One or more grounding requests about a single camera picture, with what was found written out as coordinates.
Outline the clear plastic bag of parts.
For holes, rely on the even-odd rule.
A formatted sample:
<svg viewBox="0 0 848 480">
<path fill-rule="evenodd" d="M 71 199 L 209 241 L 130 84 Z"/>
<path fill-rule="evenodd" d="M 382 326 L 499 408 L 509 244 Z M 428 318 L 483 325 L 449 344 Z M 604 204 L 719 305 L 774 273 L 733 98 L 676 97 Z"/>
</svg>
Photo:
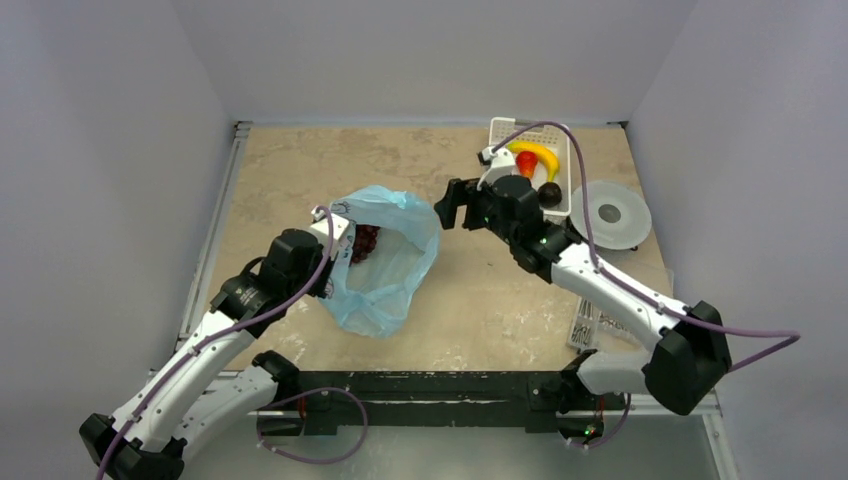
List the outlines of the clear plastic bag of parts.
<svg viewBox="0 0 848 480">
<path fill-rule="evenodd" d="M 607 262 L 609 267 L 617 268 L 657 293 L 666 296 L 672 296 L 674 293 L 674 272 L 671 269 L 656 267 L 633 258 L 624 257 L 607 259 Z M 618 318 L 603 310 L 596 317 L 599 329 L 605 334 L 627 341 L 634 346 L 641 346 L 633 327 L 625 325 Z"/>
</svg>

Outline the white plastic basket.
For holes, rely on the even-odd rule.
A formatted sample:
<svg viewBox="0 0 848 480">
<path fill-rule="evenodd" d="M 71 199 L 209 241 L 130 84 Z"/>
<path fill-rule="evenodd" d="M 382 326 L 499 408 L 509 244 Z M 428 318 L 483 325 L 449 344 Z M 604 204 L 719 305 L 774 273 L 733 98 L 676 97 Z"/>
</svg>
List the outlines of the white plastic basket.
<svg viewBox="0 0 848 480">
<path fill-rule="evenodd" d="M 563 191 L 561 204 L 554 209 L 542 211 L 547 220 L 555 223 L 564 221 L 571 213 L 570 195 L 572 192 L 571 178 L 571 141 L 567 135 L 555 126 L 534 126 L 533 122 L 522 122 L 514 118 L 493 117 L 489 125 L 489 146 L 496 146 L 503 140 L 509 138 L 504 146 L 513 141 L 529 141 L 541 144 L 552 150 L 559 158 L 560 171 L 554 182 L 558 183 Z M 519 175 L 517 167 L 513 175 Z"/>
</svg>

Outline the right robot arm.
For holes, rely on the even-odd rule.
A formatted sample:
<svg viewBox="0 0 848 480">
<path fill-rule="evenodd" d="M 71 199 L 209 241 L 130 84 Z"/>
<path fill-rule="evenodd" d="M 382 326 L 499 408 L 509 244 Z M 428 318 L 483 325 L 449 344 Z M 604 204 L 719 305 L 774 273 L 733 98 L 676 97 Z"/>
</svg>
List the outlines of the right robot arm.
<svg viewBox="0 0 848 480">
<path fill-rule="evenodd" d="M 729 372 L 721 316 L 701 301 L 688 306 L 604 263 L 576 232 L 544 218 L 528 179 L 507 175 L 483 185 L 477 178 L 448 182 L 435 204 L 444 229 L 464 207 L 463 228 L 485 228 L 504 241 L 517 265 L 589 301 L 620 322 L 644 350 L 588 351 L 561 372 L 561 407 L 584 407 L 608 393 L 649 394 L 667 410 L 688 415 Z"/>
</svg>

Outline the barcode label card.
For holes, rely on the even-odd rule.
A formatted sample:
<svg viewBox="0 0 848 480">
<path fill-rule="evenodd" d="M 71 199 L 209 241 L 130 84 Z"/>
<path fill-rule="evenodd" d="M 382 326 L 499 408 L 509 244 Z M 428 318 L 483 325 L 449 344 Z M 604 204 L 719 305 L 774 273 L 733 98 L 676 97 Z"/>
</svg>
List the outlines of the barcode label card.
<svg viewBox="0 0 848 480">
<path fill-rule="evenodd" d="M 567 343 L 578 351 L 594 348 L 597 345 L 599 319 L 599 310 L 587 299 L 580 298 L 574 312 Z"/>
</svg>

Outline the red fake pear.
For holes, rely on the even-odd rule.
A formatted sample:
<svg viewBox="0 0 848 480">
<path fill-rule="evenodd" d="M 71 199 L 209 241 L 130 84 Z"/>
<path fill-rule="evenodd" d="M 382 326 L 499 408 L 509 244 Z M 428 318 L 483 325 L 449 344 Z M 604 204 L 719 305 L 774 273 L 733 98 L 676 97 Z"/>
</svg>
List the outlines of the red fake pear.
<svg viewBox="0 0 848 480">
<path fill-rule="evenodd" d="M 537 155 L 528 150 L 522 150 L 515 155 L 516 167 L 521 176 L 532 180 L 538 165 Z"/>
</svg>

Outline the round white scale disc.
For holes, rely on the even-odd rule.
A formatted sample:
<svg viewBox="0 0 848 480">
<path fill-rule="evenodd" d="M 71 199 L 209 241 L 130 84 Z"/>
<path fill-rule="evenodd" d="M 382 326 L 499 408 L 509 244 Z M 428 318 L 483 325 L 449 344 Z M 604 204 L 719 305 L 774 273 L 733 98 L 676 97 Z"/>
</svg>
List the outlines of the round white scale disc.
<svg viewBox="0 0 848 480">
<path fill-rule="evenodd" d="M 632 250 L 641 245 L 652 230 L 652 215 L 645 200 L 634 190 L 611 181 L 587 184 L 588 214 L 584 213 L 583 190 L 571 195 L 569 220 L 576 231 L 589 239 L 587 222 L 596 247 L 608 250 Z"/>
</svg>

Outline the blue printed plastic bag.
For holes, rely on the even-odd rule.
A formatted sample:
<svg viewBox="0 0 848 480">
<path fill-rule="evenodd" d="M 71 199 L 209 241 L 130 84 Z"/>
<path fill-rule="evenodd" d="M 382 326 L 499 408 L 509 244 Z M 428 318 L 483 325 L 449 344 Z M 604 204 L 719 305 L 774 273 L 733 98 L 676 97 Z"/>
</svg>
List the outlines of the blue printed plastic bag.
<svg viewBox="0 0 848 480">
<path fill-rule="evenodd" d="M 371 185 L 334 201 L 330 211 L 352 224 L 351 243 L 334 260 L 320 303 L 342 329 L 374 338 L 399 331 L 413 296 L 434 265 L 441 226 L 433 207 L 407 191 Z M 376 249 L 351 263 L 357 225 L 381 228 Z"/>
</svg>

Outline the dark red fake grapes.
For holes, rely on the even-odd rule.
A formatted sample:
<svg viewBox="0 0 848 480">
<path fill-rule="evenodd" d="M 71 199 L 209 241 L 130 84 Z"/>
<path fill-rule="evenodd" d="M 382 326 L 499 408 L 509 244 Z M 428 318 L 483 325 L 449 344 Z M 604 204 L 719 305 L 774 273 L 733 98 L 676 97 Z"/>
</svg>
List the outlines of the dark red fake grapes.
<svg viewBox="0 0 848 480">
<path fill-rule="evenodd" d="M 376 249 L 380 230 L 380 227 L 373 225 L 359 224 L 356 226 L 351 254 L 352 264 L 365 261 Z"/>
</svg>

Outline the aluminium frame rail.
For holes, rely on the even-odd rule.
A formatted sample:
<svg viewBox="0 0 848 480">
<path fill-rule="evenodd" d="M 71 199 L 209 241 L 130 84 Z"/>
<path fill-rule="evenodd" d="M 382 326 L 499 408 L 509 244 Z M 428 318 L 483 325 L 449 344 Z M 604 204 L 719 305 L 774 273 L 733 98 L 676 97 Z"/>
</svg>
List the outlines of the aluminium frame rail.
<svg viewBox="0 0 848 480">
<path fill-rule="evenodd" d="M 201 323 L 202 314 L 208 309 L 207 294 L 220 252 L 223 232 L 231 211 L 232 198 L 236 190 L 249 135 L 254 125 L 255 123 L 252 121 L 237 121 L 233 127 L 233 140 L 225 162 L 224 177 L 193 274 L 174 351 L 177 351 L 189 340 L 191 332 Z"/>
</svg>

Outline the dark purple fake plum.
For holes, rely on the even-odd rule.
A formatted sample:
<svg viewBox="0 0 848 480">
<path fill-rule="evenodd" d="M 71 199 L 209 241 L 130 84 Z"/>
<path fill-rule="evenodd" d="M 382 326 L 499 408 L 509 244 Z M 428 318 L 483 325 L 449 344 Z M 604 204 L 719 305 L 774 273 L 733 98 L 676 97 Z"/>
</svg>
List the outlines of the dark purple fake plum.
<svg viewBox="0 0 848 480">
<path fill-rule="evenodd" d="M 563 191 L 556 182 L 545 182 L 537 189 L 539 203 L 544 209 L 554 209 L 563 200 Z"/>
</svg>

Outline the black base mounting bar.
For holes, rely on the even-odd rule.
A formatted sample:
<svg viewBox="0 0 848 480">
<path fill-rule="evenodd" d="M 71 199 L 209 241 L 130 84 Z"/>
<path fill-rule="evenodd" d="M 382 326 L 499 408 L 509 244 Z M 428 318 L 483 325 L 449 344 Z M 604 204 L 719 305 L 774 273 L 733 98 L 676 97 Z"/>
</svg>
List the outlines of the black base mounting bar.
<svg viewBox="0 0 848 480">
<path fill-rule="evenodd" d="M 302 400 L 292 400 L 296 393 Z M 578 420 L 601 431 L 604 414 L 624 409 L 621 394 L 597 396 L 559 371 L 303 371 L 260 413 L 271 437 L 334 435 L 341 427 L 521 428 L 581 435 Z"/>
</svg>

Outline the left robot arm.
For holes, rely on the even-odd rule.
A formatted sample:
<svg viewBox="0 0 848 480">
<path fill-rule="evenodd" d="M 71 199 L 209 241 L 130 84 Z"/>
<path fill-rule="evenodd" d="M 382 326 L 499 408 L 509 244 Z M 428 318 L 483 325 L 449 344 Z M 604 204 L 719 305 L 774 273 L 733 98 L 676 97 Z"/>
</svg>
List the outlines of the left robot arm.
<svg viewBox="0 0 848 480">
<path fill-rule="evenodd" d="M 267 254 L 225 281 L 209 310 L 142 390 L 111 414 L 91 414 L 79 434 L 97 478 L 176 479 L 212 435 L 237 416 L 297 399 L 297 368 L 278 354 L 207 394 L 219 373 L 303 295 L 322 296 L 349 227 L 340 220 L 287 229 Z"/>
</svg>

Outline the yellow fake banana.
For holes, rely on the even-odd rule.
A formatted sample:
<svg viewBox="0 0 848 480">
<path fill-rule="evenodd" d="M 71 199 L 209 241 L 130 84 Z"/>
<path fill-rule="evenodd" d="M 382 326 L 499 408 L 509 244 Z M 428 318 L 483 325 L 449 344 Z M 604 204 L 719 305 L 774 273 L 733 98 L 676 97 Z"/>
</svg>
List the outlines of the yellow fake banana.
<svg viewBox="0 0 848 480">
<path fill-rule="evenodd" d="M 541 164 L 546 171 L 546 181 L 554 182 L 556 180 L 560 171 L 560 162 L 558 156 L 549 148 L 529 141 L 513 141 L 507 145 L 507 149 L 514 156 L 522 150 L 534 152 L 538 157 L 538 165 Z"/>
</svg>

